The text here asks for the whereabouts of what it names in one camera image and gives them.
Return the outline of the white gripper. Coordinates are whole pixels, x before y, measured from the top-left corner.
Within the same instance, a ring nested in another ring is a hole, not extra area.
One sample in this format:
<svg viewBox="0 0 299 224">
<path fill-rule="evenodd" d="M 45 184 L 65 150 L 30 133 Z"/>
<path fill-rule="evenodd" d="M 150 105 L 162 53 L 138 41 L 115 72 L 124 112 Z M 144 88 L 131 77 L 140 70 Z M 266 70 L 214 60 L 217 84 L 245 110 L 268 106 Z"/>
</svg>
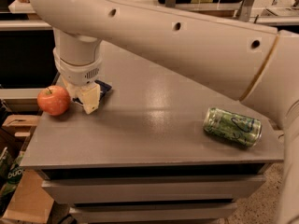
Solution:
<svg viewBox="0 0 299 224">
<path fill-rule="evenodd" d="M 94 81 L 99 78 L 102 58 L 98 55 L 95 61 L 84 65 L 74 65 L 65 62 L 53 50 L 54 61 L 64 85 L 69 89 L 72 101 L 81 105 L 87 114 L 91 114 L 99 106 L 101 89 Z"/>
</svg>

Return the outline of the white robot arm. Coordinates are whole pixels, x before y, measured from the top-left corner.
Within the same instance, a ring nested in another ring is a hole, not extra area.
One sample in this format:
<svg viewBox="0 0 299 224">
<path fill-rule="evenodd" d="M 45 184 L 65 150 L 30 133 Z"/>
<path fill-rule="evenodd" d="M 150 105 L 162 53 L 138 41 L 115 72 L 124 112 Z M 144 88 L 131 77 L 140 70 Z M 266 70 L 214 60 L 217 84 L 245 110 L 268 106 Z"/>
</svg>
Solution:
<svg viewBox="0 0 299 224">
<path fill-rule="evenodd" d="M 284 132 L 284 175 L 276 224 L 298 224 L 299 36 L 129 0 L 30 0 L 54 29 L 58 71 L 87 112 L 100 88 L 100 44 L 112 43 L 240 101 Z"/>
</svg>

